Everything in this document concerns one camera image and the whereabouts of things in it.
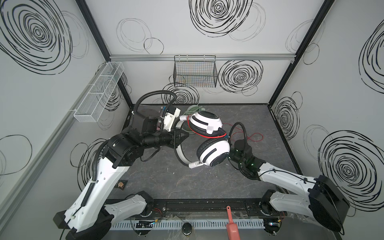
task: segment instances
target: red cable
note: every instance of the red cable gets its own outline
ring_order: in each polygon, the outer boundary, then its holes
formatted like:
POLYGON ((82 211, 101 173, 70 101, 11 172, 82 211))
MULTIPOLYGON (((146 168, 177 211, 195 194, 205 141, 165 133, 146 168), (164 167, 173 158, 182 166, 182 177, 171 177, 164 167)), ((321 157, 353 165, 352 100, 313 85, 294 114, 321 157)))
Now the red cable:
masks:
MULTIPOLYGON (((188 115, 188 117, 187 117, 187 122, 188 122, 188 127, 191 128, 191 127, 189 126, 189 116, 191 116, 191 115, 188 115)), ((220 138, 220 137, 224 137, 226 134, 221 135, 221 136, 217 136, 217 137, 207 137, 207 136, 204 136, 204 135, 201 135, 201 134, 198 134, 198 135, 200 135, 200 136, 202 136, 202 137, 205 137, 205 138, 220 138)))
MULTIPOLYGON (((243 130, 242 130, 242 129, 240 129, 240 128, 238 128, 238 127, 235 127, 235 128, 236 128, 236 129, 239 129, 240 132, 243 133, 243 130)), ((261 133, 255 132, 255 133, 252 134, 251 136, 247 137, 247 139, 248 139, 248 140, 251 140, 252 142, 260 142, 261 140, 264 139, 264 136, 263 136, 261 133), (260 134, 260 135, 262 136, 262 138, 261 138, 260 140, 253 140, 253 139, 251 139, 251 137, 252 137, 253 135, 255 135, 255 134, 260 134)))

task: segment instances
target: dark marble surface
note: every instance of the dark marble surface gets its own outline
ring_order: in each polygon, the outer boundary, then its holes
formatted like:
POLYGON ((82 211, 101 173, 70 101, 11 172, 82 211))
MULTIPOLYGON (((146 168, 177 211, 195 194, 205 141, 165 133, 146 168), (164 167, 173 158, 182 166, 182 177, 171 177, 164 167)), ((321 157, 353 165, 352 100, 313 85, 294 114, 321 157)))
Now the dark marble surface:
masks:
MULTIPOLYGON (((159 109, 159 106, 145 106, 159 109)), ((215 105, 204 106, 207 111, 217 114, 222 122, 233 124, 241 121, 248 136, 254 132, 264 135, 260 142, 248 141, 253 154, 258 158, 288 171, 296 172, 279 132, 273 122, 266 105, 215 105)), ((223 128, 229 132, 230 125, 223 128)), ((234 139, 241 139, 238 133, 234 139)), ((259 140, 255 134, 252 139, 259 140)), ((196 150, 205 138, 196 134, 183 142, 185 156, 196 160, 196 150)), ((152 154, 154 149, 146 149, 143 159, 152 154)), ((189 169, 176 158, 173 149, 162 147, 153 159, 148 162, 136 160, 121 179, 128 180, 124 191, 113 189, 109 198, 121 199, 141 190, 149 193, 154 199, 204 199, 204 198, 260 198, 266 190, 275 189, 275 185, 249 180, 235 170, 225 160, 215 167, 197 167, 189 169)))

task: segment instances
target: metal rail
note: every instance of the metal rail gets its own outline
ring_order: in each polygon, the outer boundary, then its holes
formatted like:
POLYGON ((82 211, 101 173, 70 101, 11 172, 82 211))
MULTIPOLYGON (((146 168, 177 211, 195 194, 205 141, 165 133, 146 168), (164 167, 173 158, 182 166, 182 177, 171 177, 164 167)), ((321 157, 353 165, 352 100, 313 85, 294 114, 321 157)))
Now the metal rail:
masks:
POLYGON ((133 54, 133 55, 111 55, 111 61, 209 61, 216 58, 216 61, 231 60, 290 60, 294 61, 294 53, 271 53, 271 54, 133 54))

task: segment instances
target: white headphones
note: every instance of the white headphones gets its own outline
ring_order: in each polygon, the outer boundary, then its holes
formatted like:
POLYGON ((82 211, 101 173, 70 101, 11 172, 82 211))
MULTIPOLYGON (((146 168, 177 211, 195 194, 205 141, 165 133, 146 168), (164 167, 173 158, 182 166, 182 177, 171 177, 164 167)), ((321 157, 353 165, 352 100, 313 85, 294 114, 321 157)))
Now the white headphones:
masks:
POLYGON ((181 128, 184 121, 188 121, 189 127, 198 135, 212 137, 203 142, 197 149, 196 154, 199 159, 196 162, 189 161, 182 150, 181 144, 175 149, 175 154, 178 160, 189 168, 198 166, 213 167, 223 162, 229 155, 229 143, 224 138, 226 132, 222 129, 220 118, 213 113, 207 111, 199 111, 189 116, 180 116, 180 121, 177 122, 176 128, 181 128))

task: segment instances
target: black ear cushion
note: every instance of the black ear cushion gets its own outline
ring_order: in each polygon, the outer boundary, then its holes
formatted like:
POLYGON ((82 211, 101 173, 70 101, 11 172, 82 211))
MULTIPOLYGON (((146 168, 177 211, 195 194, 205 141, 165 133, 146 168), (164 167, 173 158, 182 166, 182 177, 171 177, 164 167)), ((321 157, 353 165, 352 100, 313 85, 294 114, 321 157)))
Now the black ear cushion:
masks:
POLYGON ((203 154, 203 152, 209 148, 210 146, 212 146, 213 144, 217 143, 217 142, 220 142, 220 141, 225 141, 225 138, 223 137, 219 137, 219 138, 210 138, 208 140, 206 140, 205 142, 203 142, 200 147, 197 149, 196 151, 196 154, 197 154, 197 157, 198 159, 200 159, 200 156, 201 154, 203 154))
POLYGON ((197 132, 198 134, 201 134, 201 135, 206 136, 206 137, 218 137, 218 136, 224 135, 224 133, 225 133, 225 131, 219 131, 219 130, 217 130, 217 131, 214 131, 212 134, 208 134, 208 133, 205 131, 205 129, 200 128, 200 127, 194 125, 193 123, 191 123, 191 121, 189 121, 189 127, 190 127, 193 131, 197 132))

